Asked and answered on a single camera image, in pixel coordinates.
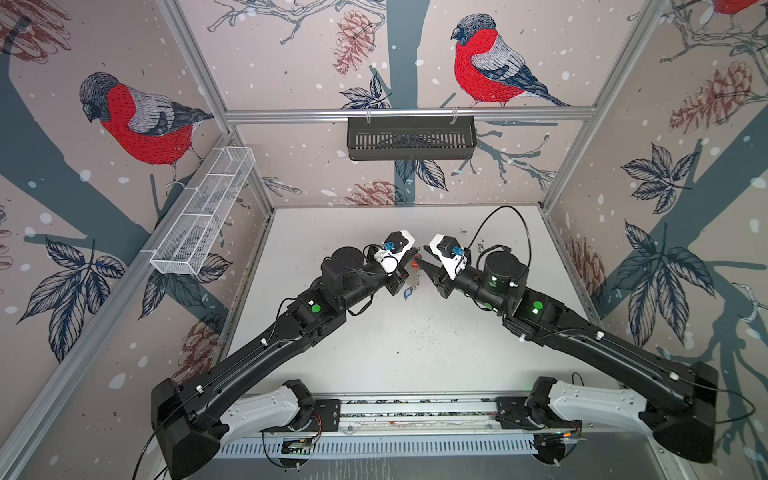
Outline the silver metal carabiner keyring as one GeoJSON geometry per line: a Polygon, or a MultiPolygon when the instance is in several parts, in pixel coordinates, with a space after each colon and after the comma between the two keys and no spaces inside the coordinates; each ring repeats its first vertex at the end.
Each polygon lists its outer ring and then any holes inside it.
{"type": "Polygon", "coordinates": [[[413,268],[412,265],[411,265],[411,262],[405,268],[406,273],[407,273],[407,278],[405,279],[405,289],[404,289],[404,291],[407,288],[409,288],[409,287],[414,287],[415,288],[414,293],[415,293],[417,288],[418,288],[418,286],[419,286],[419,283],[420,283],[420,272],[421,272],[421,270],[420,270],[420,268],[418,268],[418,269],[413,268]]]}

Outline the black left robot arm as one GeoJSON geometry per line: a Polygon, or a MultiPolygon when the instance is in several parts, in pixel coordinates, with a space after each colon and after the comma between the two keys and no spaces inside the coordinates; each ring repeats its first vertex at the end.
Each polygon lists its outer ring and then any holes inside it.
{"type": "Polygon", "coordinates": [[[417,252],[411,247],[377,262],[355,247],[337,249],[324,258],[320,276],[306,290],[279,306],[275,320],[261,335],[182,383],[171,378],[158,383],[150,394],[151,427],[169,476],[185,479],[200,470],[239,426],[251,424],[263,430],[310,418],[314,400],[299,380],[289,380],[268,394],[271,406],[255,414],[231,410],[279,366],[342,326],[354,315],[355,305],[369,308],[382,288],[396,295],[417,252]]]}

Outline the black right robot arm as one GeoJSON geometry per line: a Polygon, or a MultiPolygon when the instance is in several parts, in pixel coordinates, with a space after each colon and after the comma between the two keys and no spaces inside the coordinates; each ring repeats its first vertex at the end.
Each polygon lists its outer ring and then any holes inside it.
{"type": "Polygon", "coordinates": [[[481,269],[459,257],[439,265],[416,262],[442,297],[459,291],[499,316],[521,341],[569,355],[619,384],[606,389],[539,377],[521,413],[500,413],[500,422],[529,430],[597,423],[647,435],[691,462],[712,461],[718,380],[713,367],[651,354],[590,323],[527,287],[527,267],[506,250],[490,254],[481,269]]]}

